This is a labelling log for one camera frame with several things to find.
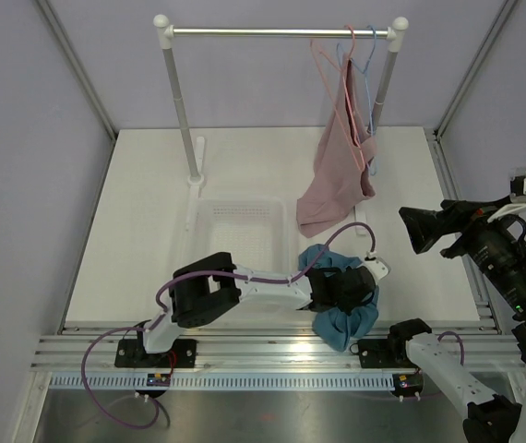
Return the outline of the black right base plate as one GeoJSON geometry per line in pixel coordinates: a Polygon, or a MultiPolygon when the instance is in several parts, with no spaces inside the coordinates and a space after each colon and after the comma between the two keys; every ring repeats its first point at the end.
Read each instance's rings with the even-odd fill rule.
{"type": "Polygon", "coordinates": [[[415,365],[406,354],[388,339],[361,339],[352,343],[348,351],[358,357],[364,369],[412,369],[415,365]]]}

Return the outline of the pink tank top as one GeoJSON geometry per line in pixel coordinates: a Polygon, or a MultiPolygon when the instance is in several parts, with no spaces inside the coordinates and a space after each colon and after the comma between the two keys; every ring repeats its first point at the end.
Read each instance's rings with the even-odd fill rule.
{"type": "Polygon", "coordinates": [[[376,195],[369,173],[376,139],[359,110],[352,60],[344,57],[342,62],[344,78],[317,144],[314,178],[296,202],[296,221],[306,238],[342,222],[356,205],[376,195]]]}

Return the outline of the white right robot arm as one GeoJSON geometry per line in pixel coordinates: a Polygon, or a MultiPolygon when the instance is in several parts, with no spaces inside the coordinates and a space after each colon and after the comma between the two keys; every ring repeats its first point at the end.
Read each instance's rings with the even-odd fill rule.
{"type": "MultiPolygon", "coordinates": [[[[514,312],[512,330],[525,364],[526,378],[526,242],[514,237],[509,226],[518,223],[521,205],[509,198],[490,202],[445,200],[440,210],[402,207],[399,214],[413,251],[428,251],[441,237],[456,234],[456,241],[440,254],[444,258],[468,256],[514,312]]],[[[419,318],[392,326],[387,355],[395,365],[418,366],[454,405],[470,442],[526,442],[526,391],[522,402],[512,402],[477,380],[459,360],[442,348],[432,330],[419,318]]]]}

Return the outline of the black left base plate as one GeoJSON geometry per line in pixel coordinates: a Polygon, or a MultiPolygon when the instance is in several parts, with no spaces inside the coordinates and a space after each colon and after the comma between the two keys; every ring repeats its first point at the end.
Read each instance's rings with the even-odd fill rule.
{"type": "Polygon", "coordinates": [[[147,353],[140,339],[122,339],[118,342],[114,359],[117,368],[192,369],[195,367],[197,341],[178,339],[165,353],[147,353]]]}

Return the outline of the white clothes rack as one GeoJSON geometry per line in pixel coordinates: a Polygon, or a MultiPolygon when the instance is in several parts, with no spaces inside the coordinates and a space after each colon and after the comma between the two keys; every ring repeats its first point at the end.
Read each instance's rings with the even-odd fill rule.
{"type": "MultiPolygon", "coordinates": [[[[356,30],[352,27],[346,27],[343,30],[315,30],[315,29],[213,29],[213,28],[179,28],[173,25],[164,15],[157,15],[153,19],[153,25],[158,33],[159,44],[163,54],[167,75],[172,91],[173,104],[177,115],[179,131],[183,142],[185,157],[187,161],[189,176],[188,183],[191,191],[197,194],[204,182],[202,173],[202,163],[198,159],[198,154],[205,149],[203,138],[192,138],[190,125],[187,119],[185,103],[183,99],[181,83],[173,55],[173,40],[176,37],[258,37],[258,38],[307,38],[310,41],[310,50],[313,55],[315,64],[319,66],[323,61],[327,61],[339,75],[340,80],[344,78],[343,62],[341,67],[338,63],[338,57],[330,58],[329,54],[318,45],[320,39],[348,39],[351,42],[357,42],[361,39],[373,41],[372,31],[369,29],[356,30]]],[[[384,102],[389,89],[391,77],[396,65],[398,54],[404,42],[404,37],[409,28],[407,18],[395,18],[392,24],[386,30],[377,30],[377,40],[388,42],[388,54],[379,80],[377,94],[371,95],[373,102],[372,116],[375,125],[380,121],[384,102]]],[[[344,50],[344,57],[353,59],[353,49],[344,50]]],[[[331,107],[337,98],[337,91],[330,90],[328,96],[331,107]]]]}

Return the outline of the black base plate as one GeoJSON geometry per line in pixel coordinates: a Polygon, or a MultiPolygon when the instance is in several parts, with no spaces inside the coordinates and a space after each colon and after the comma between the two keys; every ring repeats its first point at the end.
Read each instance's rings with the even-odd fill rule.
{"type": "Polygon", "coordinates": [[[388,339],[361,339],[352,343],[348,351],[358,357],[364,369],[412,369],[415,365],[406,354],[388,339]]]}
{"type": "Polygon", "coordinates": [[[140,339],[122,339],[118,342],[114,359],[117,368],[192,369],[195,367],[197,341],[178,339],[165,353],[147,353],[140,339]]]}

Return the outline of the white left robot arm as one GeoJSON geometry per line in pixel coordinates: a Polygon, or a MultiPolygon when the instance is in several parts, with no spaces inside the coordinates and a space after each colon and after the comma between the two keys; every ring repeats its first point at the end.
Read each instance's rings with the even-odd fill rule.
{"type": "Polygon", "coordinates": [[[388,275],[388,265],[374,253],[339,267],[312,260],[294,275],[254,271],[234,264],[228,252],[216,253],[174,273],[157,293],[160,314],[135,326],[135,337],[118,342],[114,364],[191,368],[197,346],[184,333],[240,311],[311,311],[315,334],[332,350],[344,352],[350,341],[373,328],[378,284],[388,275]]]}

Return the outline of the blue tank top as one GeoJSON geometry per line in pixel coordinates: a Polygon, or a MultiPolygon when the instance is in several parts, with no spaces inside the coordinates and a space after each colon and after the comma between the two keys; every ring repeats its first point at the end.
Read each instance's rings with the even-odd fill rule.
{"type": "MultiPolygon", "coordinates": [[[[345,271],[348,268],[359,268],[363,261],[358,257],[346,257],[328,250],[314,264],[314,269],[336,268],[345,271]]],[[[351,314],[340,311],[337,307],[317,313],[312,323],[315,334],[331,349],[345,352],[350,340],[360,340],[375,325],[378,318],[377,302],[379,288],[367,297],[368,303],[356,307],[351,314]]]]}

